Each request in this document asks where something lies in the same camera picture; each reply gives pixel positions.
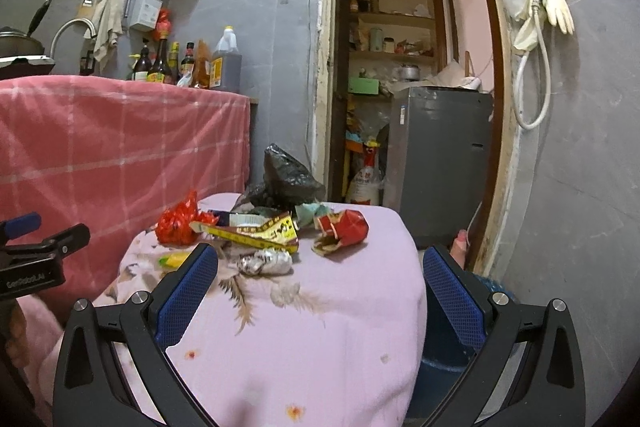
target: pink table cloth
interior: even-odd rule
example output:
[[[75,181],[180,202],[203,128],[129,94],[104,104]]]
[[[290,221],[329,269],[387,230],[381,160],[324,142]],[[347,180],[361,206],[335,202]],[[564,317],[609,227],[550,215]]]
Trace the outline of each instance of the pink table cloth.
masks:
[[[237,197],[216,194],[200,207],[229,210]],[[302,235],[293,272],[282,277],[233,278],[221,262],[182,340],[166,351],[222,427],[387,427],[404,420],[427,318],[414,242],[388,208],[329,205],[364,214],[364,244],[320,257],[311,250],[316,234]],[[118,279],[95,304],[152,290],[161,276],[158,259],[173,250],[158,245],[154,232],[138,234]],[[118,350],[143,412],[161,421],[128,351]],[[40,374],[49,397],[56,359],[57,350]],[[249,420],[239,424],[245,407]]]
[[[0,220],[37,211],[47,235],[84,222],[87,248],[42,297],[60,319],[113,281],[133,237],[190,188],[242,191],[249,99],[96,76],[0,82]]]

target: cooking pot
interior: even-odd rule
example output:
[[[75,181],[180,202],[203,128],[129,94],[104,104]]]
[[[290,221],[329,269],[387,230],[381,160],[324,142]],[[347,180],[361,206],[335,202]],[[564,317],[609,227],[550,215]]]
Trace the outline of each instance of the cooking pot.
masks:
[[[31,19],[29,29],[26,33],[5,26],[0,28],[0,58],[5,57],[25,57],[29,55],[44,55],[44,46],[39,40],[31,37],[40,25],[44,15],[47,13],[51,0],[44,1],[38,11]]]
[[[420,80],[420,68],[415,64],[404,64],[400,70],[400,78],[403,80]]]

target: plastic jug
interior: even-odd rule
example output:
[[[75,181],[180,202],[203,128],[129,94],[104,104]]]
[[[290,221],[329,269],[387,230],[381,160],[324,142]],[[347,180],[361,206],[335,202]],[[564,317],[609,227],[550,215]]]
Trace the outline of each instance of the plastic jug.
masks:
[[[238,51],[236,34],[233,26],[226,26],[213,52],[209,89],[238,92],[241,67],[242,55]]]
[[[238,44],[233,26],[226,26],[222,38],[218,41],[215,52],[238,53]]]

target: blue gripper pad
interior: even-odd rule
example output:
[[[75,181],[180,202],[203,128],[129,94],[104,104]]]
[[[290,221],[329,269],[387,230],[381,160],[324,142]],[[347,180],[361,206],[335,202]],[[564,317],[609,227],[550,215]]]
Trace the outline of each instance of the blue gripper pad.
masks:
[[[42,218],[37,212],[14,217],[4,222],[4,234],[7,239],[16,239],[28,233],[35,232],[42,224]]]
[[[482,312],[433,247],[424,252],[422,272],[460,343],[479,351],[486,340]]]
[[[182,338],[218,273],[218,254],[205,248],[158,312],[156,344],[164,351]]]

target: door frame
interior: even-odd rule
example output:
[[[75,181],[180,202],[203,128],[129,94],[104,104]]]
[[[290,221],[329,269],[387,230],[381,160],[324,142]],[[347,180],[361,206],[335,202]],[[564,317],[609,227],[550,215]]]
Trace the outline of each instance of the door frame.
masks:
[[[487,183],[472,238],[468,269],[487,275],[495,261],[517,166],[517,124],[511,105],[511,23],[504,0],[487,0],[494,48],[494,126]],[[320,0],[318,16],[318,81],[314,107],[313,174],[328,181],[331,94],[334,77],[336,0]]]

